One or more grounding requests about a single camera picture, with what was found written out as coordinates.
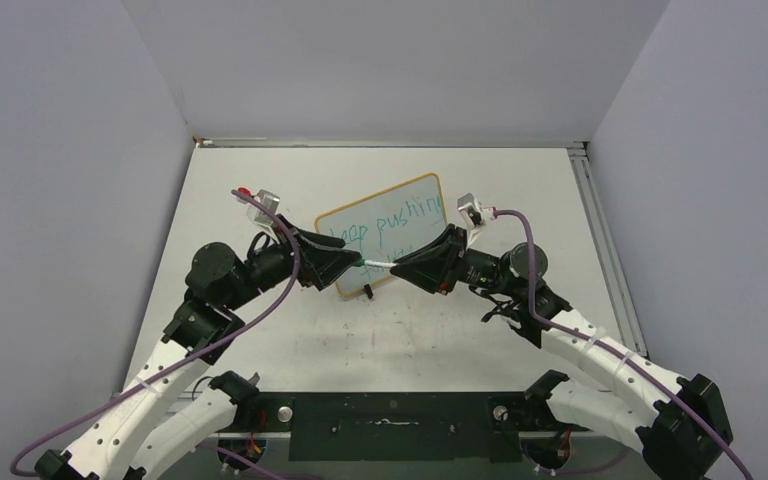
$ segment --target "gray wall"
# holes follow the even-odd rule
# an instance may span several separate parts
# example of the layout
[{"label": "gray wall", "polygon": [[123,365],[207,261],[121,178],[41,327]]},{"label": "gray wall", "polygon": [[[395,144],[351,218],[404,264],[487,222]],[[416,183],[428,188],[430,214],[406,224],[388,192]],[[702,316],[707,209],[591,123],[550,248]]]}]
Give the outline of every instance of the gray wall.
[{"label": "gray wall", "polygon": [[768,478],[768,2],[673,0],[590,154],[653,358],[719,383]]},{"label": "gray wall", "polygon": [[668,0],[123,0],[204,137],[583,140]]},{"label": "gray wall", "polygon": [[121,384],[191,144],[118,0],[0,2],[0,478]]}]

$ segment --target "yellow border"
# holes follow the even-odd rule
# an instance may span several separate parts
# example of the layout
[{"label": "yellow border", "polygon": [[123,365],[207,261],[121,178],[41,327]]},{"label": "yellow border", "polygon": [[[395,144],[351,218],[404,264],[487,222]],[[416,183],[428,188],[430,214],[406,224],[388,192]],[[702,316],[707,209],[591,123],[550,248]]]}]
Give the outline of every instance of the yellow border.
[{"label": "yellow border", "polygon": [[[372,195],[363,197],[360,200],[355,200],[354,202],[349,203],[347,205],[343,205],[342,207],[338,207],[338,208],[335,208],[334,210],[330,210],[328,212],[325,212],[322,215],[319,215],[318,217],[316,217],[316,220],[313,221],[313,228],[316,229],[316,233],[322,233],[322,232],[319,231],[319,221],[321,219],[323,219],[323,218],[325,218],[325,217],[327,217],[329,215],[333,215],[333,214],[335,214],[335,213],[337,213],[339,211],[345,210],[347,208],[354,207],[355,205],[357,205],[359,203],[363,203],[363,202],[366,202],[367,200],[371,200],[371,199],[373,199],[373,198],[375,198],[375,197],[377,197],[379,195],[384,195],[385,193],[392,192],[393,190],[396,190],[397,188],[402,188],[405,185],[410,185],[411,183],[418,182],[418,181],[420,181],[420,180],[422,180],[422,179],[424,179],[426,177],[434,177],[434,178],[437,179],[437,192],[440,194],[440,207],[443,209],[443,224],[446,225],[446,224],[449,223],[449,219],[446,218],[446,201],[443,199],[443,186],[440,184],[440,176],[438,176],[434,172],[430,172],[430,173],[426,173],[425,175],[420,175],[420,176],[418,176],[418,177],[416,177],[414,179],[408,180],[406,182],[402,182],[402,183],[400,183],[398,185],[395,185],[393,187],[390,187],[390,188],[388,188],[386,190],[381,190],[378,193],[373,193]],[[384,280],[389,280],[391,277],[392,277],[392,275],[387,275],[386,277],[379,278],[378,280],[370,283],[369,285],[370,285],[370,287],[374,287],[375,285],[383,282]],[[361,287],[361,288],[359,288],[357,290],[354,290],[352,292],[346,293],[346,292],[344,292],[344,291],[342,291],[340,289],[340,284],[339,283],[337,283],[337,282],[334,282],[334,283],[335,283],[334,286],[337,287],[337,292],[340,294],[341,297],[349,297],[349,296],[352,296],[352,295],[356,295],[358,292],[362,292],[363,291],[363,288]]]}]

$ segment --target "wall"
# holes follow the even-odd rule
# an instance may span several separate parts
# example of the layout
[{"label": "wall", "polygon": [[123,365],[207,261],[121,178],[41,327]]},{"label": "wall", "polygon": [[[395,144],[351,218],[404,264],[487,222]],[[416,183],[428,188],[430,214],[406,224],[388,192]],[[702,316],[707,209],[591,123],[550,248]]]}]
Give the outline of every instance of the wall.
[{"label": "wall", "polygon": [[191,144],[117,0],[0,2],[0,478],[121,384]]},{"label": "wall", "polygon": [[673,0],[590,155],[653,358],[720,385],[768,478],[768,2]]},{"label": "wall", "polygon": [[204,137],[589,139],[668,0],[124,0]]}]

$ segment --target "white tabletop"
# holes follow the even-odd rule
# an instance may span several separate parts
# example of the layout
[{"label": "white tabletop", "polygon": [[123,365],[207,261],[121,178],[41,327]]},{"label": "white tabletop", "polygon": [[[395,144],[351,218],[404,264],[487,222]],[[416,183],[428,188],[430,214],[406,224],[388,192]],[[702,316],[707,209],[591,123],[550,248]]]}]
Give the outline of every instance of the white tabletop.
[{"label": "white tabletop", "polygon": [[[181,304],[196,250],[221,241],[245,256],[258,230],[230,195],[232,188],[276,193],[279,213],[313,231],[321,213],[428,172],[440,177],[452,223],[459,224],[457,198],[470,192],[485,205],[525,213],[549,257],[549,285],[619,339],[565,149],[201,148],[193,153],[129,378]],[[501,255],[522,241],[521,225],[505,218],[473,248]],[[253,318],[281,288],[237,314]],[[491,307],[461,284],[444,297],[395,280],[372,300],[341,299],[333,287],[296,287],[272,316],[233,343],[212,372],[258,371],[265,391],[522,390],[550,368],[581,379],[574,367],[536,349],[499,317],[481,323]]]}]

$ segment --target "robotic arm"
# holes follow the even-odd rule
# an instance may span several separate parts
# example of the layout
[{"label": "robotic arm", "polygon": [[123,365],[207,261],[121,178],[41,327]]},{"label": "robotic arm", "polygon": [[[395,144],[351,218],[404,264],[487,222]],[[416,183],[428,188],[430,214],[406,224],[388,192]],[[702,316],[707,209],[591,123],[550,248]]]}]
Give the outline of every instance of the robotic arm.
[{"label": "robotic arm", "polygon": [[[247,192],[235,194],[251,203]],[[358,252],[343,249],[343,240],[300,230],[280,215],[277,218],[287,228],[275,228],[271,219],[275,218],[278,198],[265,191],[256,198],[267,206],[269,214],[250,211],[250,217],[272,230],[277,242],[265,233],[258,234],[244,261],[222,243],[199,249],[186,277],[189,288],[184,302],[143,370],[128,386],[142,384],[145,388],[104,413],[65,450],[46,452],[35,466],[40,478],[155,479],[204,438],[230,425],[237,408],[258,394],[256,375],[245,380],[226,372],[214,378],[195,402],[157,426],[172,402],[215,364],[227,345],[153,383],[147,379],[245,326],[233,311],[291,274],[293,252],[287,232],[299,246],[298,280],[302,286],[322,290],[362,261]],[[521,243],[501,257],[469,248],[496,212],[483,208],[472,195],[459,200],[458,210],[467,229],[448,225],[436,240],[396,260],[391,274],[429,293],[443,295],[457,282],[467,283],[470,291],[494,303],[483,322],[501,316],[517,335],[569,360],[610,390],[596,391],[560,372],[549,371],[525,392],[531,405],[546,409],[559,422],[602,433],[642,453],[663,479],[702,478],[722,448],[646,376],[630,368],[629,360],[642,365],[648,376],[690,405],[730,444],[731,429],[716,385],[701,375],[687,380],[639,358],[605,335],[604,329],[589,323],[546,285],[543,274],[548,261],[536,246],[530,252],[528,244]],[[529,303],[529,289],[533,304]],[[546,320],[558,327],[547,326]],[[584,333],[589,340],[568,331]],[[609,354],[600,348],[602,344],[622,356]]]}]

